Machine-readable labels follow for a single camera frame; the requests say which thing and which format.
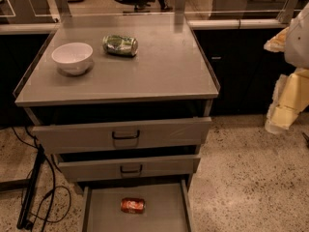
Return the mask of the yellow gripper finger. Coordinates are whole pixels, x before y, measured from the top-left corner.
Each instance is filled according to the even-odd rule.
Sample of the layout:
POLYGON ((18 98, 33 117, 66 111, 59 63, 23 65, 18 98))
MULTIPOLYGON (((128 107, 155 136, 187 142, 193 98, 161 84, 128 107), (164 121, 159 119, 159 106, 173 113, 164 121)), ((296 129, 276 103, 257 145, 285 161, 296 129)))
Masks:
POLYGON ((281 74, 272 94, 265 129, 273 134, 287 131, 309 105, 309 71, 297 68, 290 75, 281 74))
POLYGON ((284 52, 289 28, 281 30, 264 44, 264 49, 270 52, 284 52))

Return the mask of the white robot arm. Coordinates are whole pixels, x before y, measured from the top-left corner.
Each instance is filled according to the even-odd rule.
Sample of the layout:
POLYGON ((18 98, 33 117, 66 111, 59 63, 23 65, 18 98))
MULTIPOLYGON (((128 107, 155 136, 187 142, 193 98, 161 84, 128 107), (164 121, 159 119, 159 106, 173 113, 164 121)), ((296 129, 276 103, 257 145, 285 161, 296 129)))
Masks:
POLYGON ((287 28, 268 40, 264 49, 283 52, 285 61, 295 67, 289 76, 279 76, 267 111, 265 129, 279 134, 309 105, 309 4, 287 28))

